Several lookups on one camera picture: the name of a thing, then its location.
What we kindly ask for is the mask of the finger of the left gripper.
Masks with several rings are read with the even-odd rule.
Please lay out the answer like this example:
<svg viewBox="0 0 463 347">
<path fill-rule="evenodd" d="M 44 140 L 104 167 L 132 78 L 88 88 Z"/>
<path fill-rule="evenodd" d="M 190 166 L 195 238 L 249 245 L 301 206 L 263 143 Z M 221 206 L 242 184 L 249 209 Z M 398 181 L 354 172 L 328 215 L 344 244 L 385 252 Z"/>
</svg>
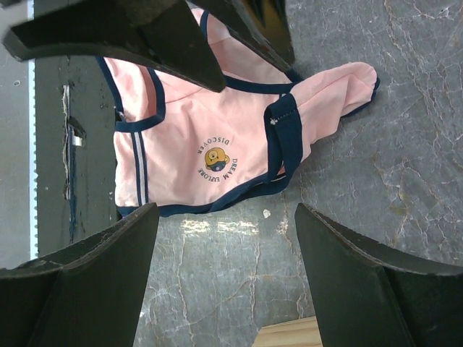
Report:
<svg viewBox="0 0 463 347">
<path fill-rule="evenodd" d="M 213 92 L 225 77 L 185 1 L 34 1 L 33 18 L 6 29 L 18 61 L 103 56 L 174 75 Z"/>
<path fill-rule="evenodd" d="M 192 2 L 222 22 L 233 38 L 278 70 L 295 62 L 285 0 L 195 0 Z"/>
</svg>

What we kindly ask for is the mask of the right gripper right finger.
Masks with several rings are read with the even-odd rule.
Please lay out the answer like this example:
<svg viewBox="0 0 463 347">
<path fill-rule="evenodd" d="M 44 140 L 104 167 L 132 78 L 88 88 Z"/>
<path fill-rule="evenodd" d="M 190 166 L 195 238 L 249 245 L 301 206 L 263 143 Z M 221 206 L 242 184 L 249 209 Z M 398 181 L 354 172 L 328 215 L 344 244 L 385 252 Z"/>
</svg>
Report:
<svg viewBox="0 0 463 347">
<path fill-rule="evenodd" d="M 325 346 L 460 346 L 462 268 L 381 244 L 299 204 L 297 239 Z"/>
</svg>

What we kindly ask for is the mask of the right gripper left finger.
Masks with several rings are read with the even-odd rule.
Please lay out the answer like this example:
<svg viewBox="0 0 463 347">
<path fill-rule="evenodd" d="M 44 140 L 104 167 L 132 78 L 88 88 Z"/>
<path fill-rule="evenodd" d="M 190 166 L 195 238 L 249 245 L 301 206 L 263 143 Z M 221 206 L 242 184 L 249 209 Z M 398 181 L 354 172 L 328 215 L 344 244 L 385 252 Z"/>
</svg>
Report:
<svg viewBox="0 0 463 347">
<path fill-rule="evenodd" d="M 57 252 L 1 270 L 2 346 L 132 346 L 156 204 Z"/>
</svg>

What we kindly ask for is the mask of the pink underwear navy trim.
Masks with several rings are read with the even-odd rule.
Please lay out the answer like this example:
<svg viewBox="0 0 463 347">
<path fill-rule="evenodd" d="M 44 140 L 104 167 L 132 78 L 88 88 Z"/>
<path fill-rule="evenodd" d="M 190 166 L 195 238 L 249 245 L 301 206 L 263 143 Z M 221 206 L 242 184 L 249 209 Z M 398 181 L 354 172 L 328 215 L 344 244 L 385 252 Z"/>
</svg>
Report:
<svg viewBox="0 0 463 347">
<path fill-rule="evenodd" d="M 115 204 L 153 202 L 163 217 L 211 213 L 284 190 L 312 145 L 365 107 L 380 84 L 352 62 L 304 79 L 281 72 L 193 9 L 226 86 L 215 93 L 170 74 L 101 57 L 114 97 Z"/>
</svg>

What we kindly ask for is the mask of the wooden compartment tray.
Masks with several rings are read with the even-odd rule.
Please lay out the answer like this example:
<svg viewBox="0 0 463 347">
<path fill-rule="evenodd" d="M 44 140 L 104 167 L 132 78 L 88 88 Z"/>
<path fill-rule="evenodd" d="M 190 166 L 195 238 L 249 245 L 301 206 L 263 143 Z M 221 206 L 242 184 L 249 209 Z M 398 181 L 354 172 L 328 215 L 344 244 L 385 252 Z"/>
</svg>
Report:
<svg viewBox="0 0 463 347">
<path fill-rule="evenodd" d="M 316 317 L 262 327 L 252 347 L 322 347 Z"/>
</svg>

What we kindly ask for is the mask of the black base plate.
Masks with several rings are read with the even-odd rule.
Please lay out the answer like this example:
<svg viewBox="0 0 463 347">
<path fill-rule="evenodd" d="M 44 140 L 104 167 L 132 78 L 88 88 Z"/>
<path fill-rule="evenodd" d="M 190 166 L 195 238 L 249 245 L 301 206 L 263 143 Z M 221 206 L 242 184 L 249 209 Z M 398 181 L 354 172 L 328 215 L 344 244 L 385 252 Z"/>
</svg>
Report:
<svg viewBox="0 0 463 347">
<path fill-rule="evenodd" d="M 96 58 L 35 61 L 38 256 L 114 223 L 114 102 Z"/>
</svg>

